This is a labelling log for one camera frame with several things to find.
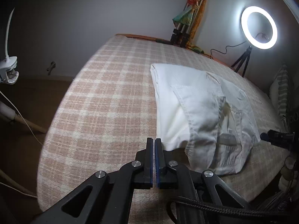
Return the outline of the white clip-on desk lamp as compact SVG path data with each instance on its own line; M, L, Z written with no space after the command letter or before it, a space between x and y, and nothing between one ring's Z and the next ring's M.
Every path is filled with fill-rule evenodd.
M8 54L8 37L13 12L14 9L11 11L10 16L8 18L4 43L5 59L1 61L0 65L1 83L4 84L15 84L19 77L19 72L15 70L15 68L17 67L17 57L10 57Z

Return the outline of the striped green white pillow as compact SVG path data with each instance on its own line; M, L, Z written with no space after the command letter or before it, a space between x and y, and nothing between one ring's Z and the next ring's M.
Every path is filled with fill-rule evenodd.
M270 86L269 96L286 131L289 131L288 116L291 108L291 86L292 81L287 66L284 64Z

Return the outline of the pink plaid bed blanket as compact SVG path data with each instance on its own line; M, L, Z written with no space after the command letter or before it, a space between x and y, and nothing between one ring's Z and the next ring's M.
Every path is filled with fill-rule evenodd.
M258 87L219 62L182 48L114 36L67 90L48 130L38 166L38 202L48 209L97 170L119 169L156 134L153 63L209 71L242 88L258 130L279 130L273 106Z

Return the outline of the colourful orange scarf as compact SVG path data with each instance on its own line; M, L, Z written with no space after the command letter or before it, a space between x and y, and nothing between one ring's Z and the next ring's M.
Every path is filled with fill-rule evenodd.
M206 0L203 0L201 5L200 5L200 9L199 9L199 12L197 14L197 17L196 17L196 20L195 20L195 23L194 25L192 26L192 29L191 29L191 33L190 33L190 38L185 46L185 48L188 48L188 47L191 47L192 43L193 43L193 39L195 37L195 34L198 30L198 27L201 23L201 20L203 18L203 13L205 11L205 5L206 5Z

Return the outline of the white small shorts garment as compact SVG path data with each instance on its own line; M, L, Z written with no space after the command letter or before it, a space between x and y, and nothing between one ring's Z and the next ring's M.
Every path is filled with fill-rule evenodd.
M197 172L239 173L260 140L245 92L216 74L190 67L152 64L150 72L163 148L183 148Z

